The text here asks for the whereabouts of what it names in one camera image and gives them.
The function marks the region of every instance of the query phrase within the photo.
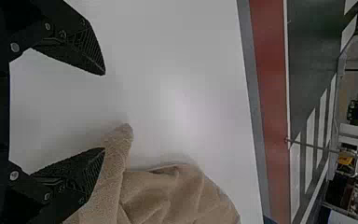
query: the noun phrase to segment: floor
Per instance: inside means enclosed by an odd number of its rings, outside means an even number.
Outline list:
[[[347,1],[344,6],[344,12],[349,11],[354,3],[355,1]],[[334,50],[332,39],[325,39],[330,41],[330,48],[324,47],[324,50],[330,52],[327,53],[329,57],[337,57],[337,54],[348,44],[354,31],[355,22],[356,17],[342,30],[340,41],[335,42],[339,43],[339,45],[335,45]],[[296,44],[292,44],[294,55],[296,55]],[[349,60],[358,59],[358,42],[350,46],[348,55],[350,55]],[[296,56],[293,60],[292,57],[289,57],[289,62],[297,63],[297,57],[300,56]],[[316,62],[308,66],[314,66],[317,70],[309,68],[309,75],[307,75],[307,72],[301,73],[299,68],[297,68],[299,71],[297,73],[292,73],[292,70],[290,70],[291,135],[293,139],[303,143],[318,147],[328,147],[332,138],[331,129],[334,99],[336,97],[336,79],[339,77],[337,77],[335,69],[331,70],[328,65],[319,64],[318,60],[310,59],[310,62]],[[331,63],[330,65],[334,67],[337,66],[337,63]],[[358,68],[358,62],[348,63],[347,66]],[[309,76],[310,79],[298,77],[299,74]],[[305,91],[305,93],[303,95],[299,94],[301,91]],[[357,94],[358,73],[347,73],[345,78],[341,79],[340,90],[338,91],[338,120],[340,122],[346,121],[348,103],[350,100],[356,99]],[[321,186],[324,184],[328,169],[328,155],[321,151],[312,150],[311,147],[291,145],[290,158],[292,223],[313,223],[313,216],[317,210],[315,208],[317,203],[315,202],[317,201],[319,190],[322,189]]]
[[[107,74],[32,50],[13,62],[10,159],[31,173],[128,122],[130,168],[195,163],[262,223],[237,2],[67,2],[93,24]]]

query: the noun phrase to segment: red stripe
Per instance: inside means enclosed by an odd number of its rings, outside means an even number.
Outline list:
[[[283,1],[250,0],[271,215],[290,223]]]

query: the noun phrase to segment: beige towel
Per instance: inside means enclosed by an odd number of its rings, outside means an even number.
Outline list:
[[[65,224],[239,223],[231,200],[195,166],[126,171],[132,139],[125,124],[103,141],[106,155],[97,186]]]

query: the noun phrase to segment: screw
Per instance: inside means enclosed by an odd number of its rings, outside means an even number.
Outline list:
[[[85,202],[84,198],[79,199],[79,204],[83,204]]]
[[[19,178],[19,172],[18,171],[13,171],[10,173],[10,180],[11,181],[15,181]]]
[[[50,194],[50,193],[45,194],[45,201],[47,201],[48,199],[50,199],[50,197],[51,197],[51,194]]]
[[[59,32],[59,35],[60,35],[60,38],[66,39],[66,32],[65,32],[64,30],[61,30],[61,31]]]
[[[11,43],[10,44],[11,51],[17,53],[20,51],[20,46],[17,43]]]
[[[49,23],[45,23],[46,30],[51,30],[51,25]]]
[[[58,192],[59,192],[59,193],[63,193],[64,190],[65,190],[65,185],[61,185],[61,186],[58,188]]]

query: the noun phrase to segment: yellow object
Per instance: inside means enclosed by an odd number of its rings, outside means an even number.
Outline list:
[[[339,153],[338,156],[338,164],[341,165],[350,165],[353,161],[353,157],[347,156],[348,154],[345,153]]]

